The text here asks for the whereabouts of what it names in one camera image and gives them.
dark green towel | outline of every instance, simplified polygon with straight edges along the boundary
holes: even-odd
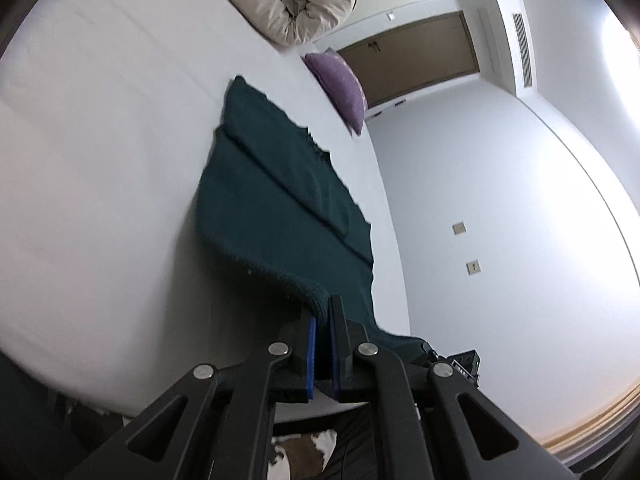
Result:
[[[306,128],[241,76],[233,81],[202,173],[196,228],[217,252],[300,298],[318,320],[318,357],[330,352],[329,297],[369,339],[420,362],[430,347],[381,330],[373,316],[370,225]]]

light switch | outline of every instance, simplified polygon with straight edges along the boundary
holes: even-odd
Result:
[[[471,276],[472,274],[477,274],[478,272],[480,272],[482,269],[480,268],[480,262],[478,262],[478,260],[474,260],[472,262],[469,262],[468,264],[466,264],[466,270],[469,273],[469,275]]]
[[[453,224],[453,233],[456,235],[461,235],[462,233],[466,233],[465,223],[460,222],[459,224]]]

patterned fabric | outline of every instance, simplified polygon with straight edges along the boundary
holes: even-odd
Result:
[[[274,436],[267,480],[304,480],[319,475],[329,463],[336,441],[335,430]]]
[[[313,480],[378,480],[378,461],[369,405],[348,412],[277,424],[274,434],[335,430],[337,441],[324,471]]]
[[[367,98],[347,62],[332,48],[322,54],[307,54],[303,60],[347,126],[361,134]]]

white bed sheet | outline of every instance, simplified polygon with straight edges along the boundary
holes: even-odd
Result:
[[[261,341],[193,228],[237,74],[331,151],[372,224],[376,319],[409,334],[369,134],[350,135],[299,52],[227,0],[40,0],[0,60],[0,349],[45,383],[135,415]]]

